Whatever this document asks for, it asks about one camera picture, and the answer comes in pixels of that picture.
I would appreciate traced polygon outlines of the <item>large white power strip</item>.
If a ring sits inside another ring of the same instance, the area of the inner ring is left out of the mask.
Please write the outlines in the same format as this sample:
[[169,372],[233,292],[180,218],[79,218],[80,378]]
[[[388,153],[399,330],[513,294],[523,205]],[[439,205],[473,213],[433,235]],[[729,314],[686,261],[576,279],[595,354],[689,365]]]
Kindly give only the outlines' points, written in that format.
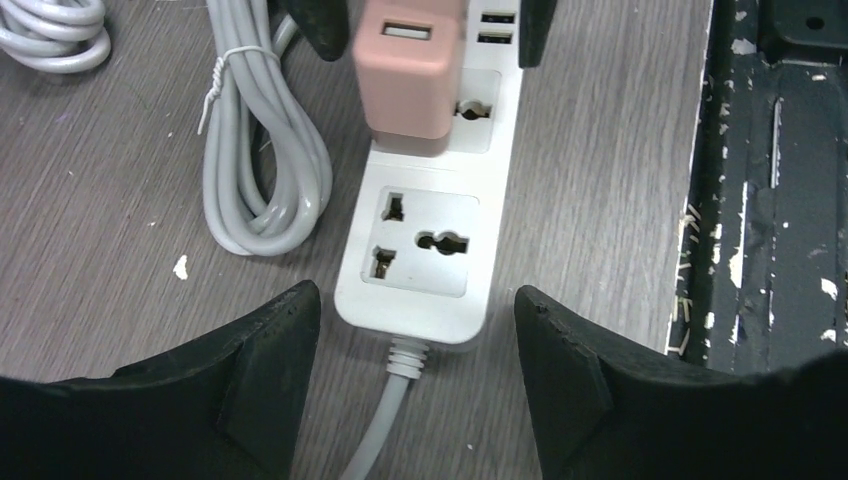
[[334,304],[348,324],[462,345],[486,318],[523,73],[516,1],[474,1],[445,152],[373,146]]

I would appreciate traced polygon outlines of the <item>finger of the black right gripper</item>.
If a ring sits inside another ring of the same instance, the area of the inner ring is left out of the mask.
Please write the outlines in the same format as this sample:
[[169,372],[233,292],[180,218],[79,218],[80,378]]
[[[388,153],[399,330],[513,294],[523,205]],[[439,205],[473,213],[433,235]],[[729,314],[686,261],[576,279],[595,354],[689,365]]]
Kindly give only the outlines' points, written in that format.
[[281,0],[279,5],[322,60],[334,62],[344,55],[350,39],[345,0]]
[[518,66],[521,69],[540,65],[557,5],[557,0],[520,1]]

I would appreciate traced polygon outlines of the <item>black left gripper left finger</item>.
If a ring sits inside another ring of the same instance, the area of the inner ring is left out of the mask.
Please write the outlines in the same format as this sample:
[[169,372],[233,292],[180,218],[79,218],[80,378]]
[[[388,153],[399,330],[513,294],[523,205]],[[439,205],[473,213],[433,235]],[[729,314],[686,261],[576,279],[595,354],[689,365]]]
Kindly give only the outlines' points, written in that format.
[[107,378],[1,381],[5,479],[285,479],[320,332],[309,280]]

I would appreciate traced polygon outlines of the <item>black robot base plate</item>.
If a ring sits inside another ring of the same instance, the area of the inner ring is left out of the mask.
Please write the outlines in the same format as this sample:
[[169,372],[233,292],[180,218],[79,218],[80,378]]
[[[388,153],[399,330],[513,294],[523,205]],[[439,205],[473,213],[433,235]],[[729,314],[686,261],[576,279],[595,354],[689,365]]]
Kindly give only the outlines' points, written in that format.
[[847,346],[847,5],[717,1],[668,356],[746,375]]

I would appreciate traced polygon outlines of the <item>pink plug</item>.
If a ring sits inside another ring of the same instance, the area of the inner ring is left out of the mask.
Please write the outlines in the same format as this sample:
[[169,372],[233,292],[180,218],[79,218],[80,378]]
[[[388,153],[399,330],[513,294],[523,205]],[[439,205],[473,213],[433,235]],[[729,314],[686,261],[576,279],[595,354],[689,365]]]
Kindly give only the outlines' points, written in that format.
[[367,1],[352,55],[366,123],[383,151],[447,148],[466,48],[468,3]]

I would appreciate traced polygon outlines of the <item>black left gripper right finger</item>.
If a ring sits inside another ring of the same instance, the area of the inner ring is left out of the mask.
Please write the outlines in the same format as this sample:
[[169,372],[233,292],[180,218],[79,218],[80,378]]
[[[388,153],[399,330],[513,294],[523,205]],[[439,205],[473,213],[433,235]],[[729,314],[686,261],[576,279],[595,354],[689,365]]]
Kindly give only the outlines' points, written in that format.
[[667,357],[516,291],[519,358],[547,479],[843,479],[847,355],[735,376]]

